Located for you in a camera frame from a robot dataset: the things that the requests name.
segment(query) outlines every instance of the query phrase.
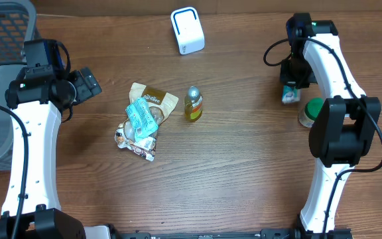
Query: brown wooden surface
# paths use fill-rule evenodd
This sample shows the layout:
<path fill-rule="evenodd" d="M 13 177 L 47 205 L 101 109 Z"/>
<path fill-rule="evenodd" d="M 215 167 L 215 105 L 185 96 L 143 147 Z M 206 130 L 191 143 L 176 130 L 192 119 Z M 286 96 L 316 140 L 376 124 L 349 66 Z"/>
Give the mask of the brown wooden surface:
<path fill-rule="evenodd" d="M 169 15 L 193 6 L 200 14 L 382 11 L 382 0 L 31 0 L 38 13 L 68 16 Z"/>
<path fill-rule="evenodd" d="M 39 19 L 43 37 L 61 40 L 72 68 L 89 66 L 102 94 L 75 108 L 57 142 L 57 189 L 64 212 L 84 225 L 114 223 L 122 232 L 230 232 L 288 227 L 307 199 L 314 170 L 301 104 L 281 105 L 279 67 L 263 53 L 286 37 L 291 14 L 204 15 L 204 50 L 180 56 L 168 16 Z M 346 61 L 369 96 L 382 103 L 382 12 L 322 13 L 340 33 Z M 276 61 L 289 47 L 275 48 Z M 117 148 L 133 82 L 169 91 L 180 102 L 161 125 L 153 163 Z M 182 114 L 189 86 L 204 95 L 196 123 Z M 379 120 L 382 129 L 382 112 Z M 359 168 L 376 165 L 379 140 Z M 9 173 L 0 173 L 0 210 Z M 353 174 L 338 228 L 382 238 L 382 170 Z"/>

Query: bottle cap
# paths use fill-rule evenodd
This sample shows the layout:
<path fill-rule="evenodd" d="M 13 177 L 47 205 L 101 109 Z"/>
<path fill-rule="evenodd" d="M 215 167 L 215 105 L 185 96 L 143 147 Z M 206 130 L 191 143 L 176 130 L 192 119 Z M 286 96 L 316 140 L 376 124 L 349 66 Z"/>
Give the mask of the bottle cap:
<path fill-rule="evenodd" d="M 304 113 L 309 119 L 316 120 L 323 104 L 324 100 L 322 98 L 313 98 L 304 107 Z"/>

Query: blue and white package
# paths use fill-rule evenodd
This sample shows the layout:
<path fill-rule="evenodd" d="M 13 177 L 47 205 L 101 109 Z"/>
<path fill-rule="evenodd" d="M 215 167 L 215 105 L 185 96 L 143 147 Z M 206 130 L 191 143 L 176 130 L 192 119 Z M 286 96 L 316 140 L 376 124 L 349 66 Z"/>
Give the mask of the blue and white package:
<path fill-rule="evenodd" d="M 136 142 L 150 136 L 159 128 L 151 115 L 147 101 L 142 97 L 126 107 L 126 114 L 131 120 Z"/>

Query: yellow liquid bottle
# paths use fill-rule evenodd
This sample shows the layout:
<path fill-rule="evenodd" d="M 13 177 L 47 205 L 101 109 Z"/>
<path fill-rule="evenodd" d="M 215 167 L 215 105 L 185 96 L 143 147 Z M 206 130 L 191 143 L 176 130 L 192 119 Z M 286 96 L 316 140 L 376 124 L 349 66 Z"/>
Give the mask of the yellow liquid bottle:
<path fill-rule="evenodd" d="M 195 86 L 191 86 L 184 98 L 185 118 L 188 121 L 195 122 L 203 114 L 203 95 Z"/>

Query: crumpled food wrapper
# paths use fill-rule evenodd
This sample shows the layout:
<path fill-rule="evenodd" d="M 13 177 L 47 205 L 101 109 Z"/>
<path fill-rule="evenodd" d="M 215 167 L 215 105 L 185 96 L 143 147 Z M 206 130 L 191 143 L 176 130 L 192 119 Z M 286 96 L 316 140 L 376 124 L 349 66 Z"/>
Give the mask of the crumpled food wrapper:
<path fill-rule="evenodd" d="M 154 117 L 157 125 L 160 125 L 167 119 L 179 100 L 176 96 L 167 92 L 156 90 L 143 84 L 133 83 L 131 91 L 129 92 L 130 103 L 132 104 L 140 97 L 146 99 L 151 115 Z M 157 131 L 136 142 L 132 124 L 129 119 L 127 119 L 119 124 L 114 138 L 119 148 L 128 148 L 148 161 L 154 160 L 156 155 Z"/>

